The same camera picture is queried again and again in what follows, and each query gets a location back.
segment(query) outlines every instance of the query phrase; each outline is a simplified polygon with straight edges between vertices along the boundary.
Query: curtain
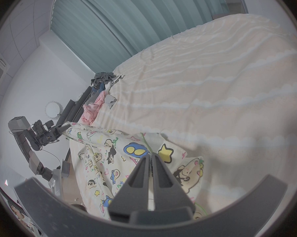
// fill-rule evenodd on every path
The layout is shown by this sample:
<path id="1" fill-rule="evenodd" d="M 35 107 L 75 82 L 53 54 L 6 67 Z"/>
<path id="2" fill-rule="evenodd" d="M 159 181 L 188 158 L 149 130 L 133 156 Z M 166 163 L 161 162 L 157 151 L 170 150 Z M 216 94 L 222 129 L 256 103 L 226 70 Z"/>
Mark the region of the curtain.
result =
<path id="1" fill-rule="evenodd" d="M 227 13 L 225 0 L 56 0 L 51 30 L 94 72 Z"/>

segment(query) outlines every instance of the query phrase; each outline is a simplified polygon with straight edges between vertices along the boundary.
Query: cartoon print fabric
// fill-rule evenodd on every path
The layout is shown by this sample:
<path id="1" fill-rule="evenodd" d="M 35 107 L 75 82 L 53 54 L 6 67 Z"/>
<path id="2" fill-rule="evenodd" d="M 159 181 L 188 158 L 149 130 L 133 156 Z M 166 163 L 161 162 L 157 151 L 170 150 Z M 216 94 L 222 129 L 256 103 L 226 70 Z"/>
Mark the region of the cartoon print fabric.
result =
<path id="1" fill-rule="evenodd" d="M 70 124 L 63 134 L 82 144 L 73 164 L 84 183 L 79 185 L 88 213 L 110 219 L 108 206 L 119 192 L 141 157 L 157 152 L 181 184 L 185 193 L 194 201 L 200 191 L 203 175 L 202 157 L 186 158 L 182 148 L 166 141 L 157 133 L 124 135 L 114 129 L 102 129 L 78 123 Z"/>

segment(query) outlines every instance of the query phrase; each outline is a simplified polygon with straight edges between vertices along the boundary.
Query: yellow star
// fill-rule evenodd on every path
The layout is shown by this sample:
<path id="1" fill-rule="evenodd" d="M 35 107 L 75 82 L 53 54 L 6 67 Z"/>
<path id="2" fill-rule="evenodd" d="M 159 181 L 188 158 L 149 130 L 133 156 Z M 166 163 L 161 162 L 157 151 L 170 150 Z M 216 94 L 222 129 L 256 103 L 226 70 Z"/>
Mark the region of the yellow star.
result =
<path id="1" fill-rule="evenodd" d="M 167 148 L 166 144 L 162 145 L 162 148 L 158 150 L 158 155 L 162 158 L 165 163 L 172 162 L 172 154 L 174 150 L 172 148 Z"/>

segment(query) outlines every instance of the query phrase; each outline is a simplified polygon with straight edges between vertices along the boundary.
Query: bed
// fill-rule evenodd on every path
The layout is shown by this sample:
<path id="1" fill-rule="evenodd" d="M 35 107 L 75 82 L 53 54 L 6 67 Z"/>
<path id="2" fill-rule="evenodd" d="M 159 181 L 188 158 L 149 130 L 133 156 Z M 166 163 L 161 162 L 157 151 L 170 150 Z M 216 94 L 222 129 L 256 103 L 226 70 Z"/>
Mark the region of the bed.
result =
<path id="1" fill-rule="evenodd" d="M 186 30 L 134 55 L 92 126 L 125 134 L 161 133 L 188 156 L 203 156 L 205 214 L 249 192 L 267 174 L 288 184 L 277 213 L 297 188 L 297 38 L 257 15 L 236 14 Z M 70 141 L 77 171 L 83 145 Z"/>

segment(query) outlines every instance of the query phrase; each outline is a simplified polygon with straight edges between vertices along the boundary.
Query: pink clothing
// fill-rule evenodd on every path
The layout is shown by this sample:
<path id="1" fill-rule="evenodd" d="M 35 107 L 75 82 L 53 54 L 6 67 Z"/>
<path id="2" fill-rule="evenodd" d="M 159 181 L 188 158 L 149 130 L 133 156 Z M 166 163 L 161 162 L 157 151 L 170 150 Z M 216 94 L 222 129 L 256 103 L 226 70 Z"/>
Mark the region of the pink clothing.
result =
<path id="1" fill-rule="evenodd" d="M 83 108 L 84 108 L 84 113 L 82 115 L 82 123 L 83 124 L 90 125 L 94 122 L 94 120 L 96 119 L 96 117 L 99 113 L 101 106 L 105 102 L 105 96 L 107 94 L 108 93 L 104 90 L 99 94 L 95 103 L 89 104 L 89 105 L 86 105 L 86 104 L 83 105 Z"/>

